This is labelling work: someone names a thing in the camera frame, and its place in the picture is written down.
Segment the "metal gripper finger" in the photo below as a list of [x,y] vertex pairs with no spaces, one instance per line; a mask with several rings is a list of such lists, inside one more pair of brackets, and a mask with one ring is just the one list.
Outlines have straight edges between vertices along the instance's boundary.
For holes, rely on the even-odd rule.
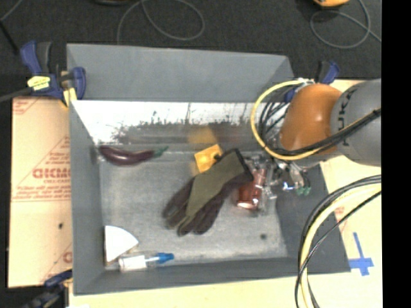
[[257,211],[270,212],[271,208],[274,206],[276,199],[277,194],[273,192],[271,186],[262,187],[261,194],[258,200]]
[[272,170],[274,162],[273,157],[254,156],[251,158],[251,165],[254,171],[265,170],[268,173]]

